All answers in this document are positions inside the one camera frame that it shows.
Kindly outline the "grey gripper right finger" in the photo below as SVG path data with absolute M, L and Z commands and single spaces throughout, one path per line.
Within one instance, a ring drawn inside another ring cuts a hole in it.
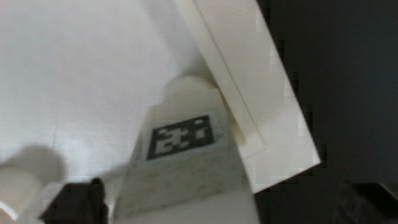
M 398 195 L 383 184 L 342 182 L 335 224 L 398 224 Z

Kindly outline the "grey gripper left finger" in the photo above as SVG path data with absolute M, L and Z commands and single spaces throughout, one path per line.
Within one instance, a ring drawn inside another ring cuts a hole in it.
M 108 224 L 104 184 L 99 178 L 67 183 L 38 216 L 44 224 Z

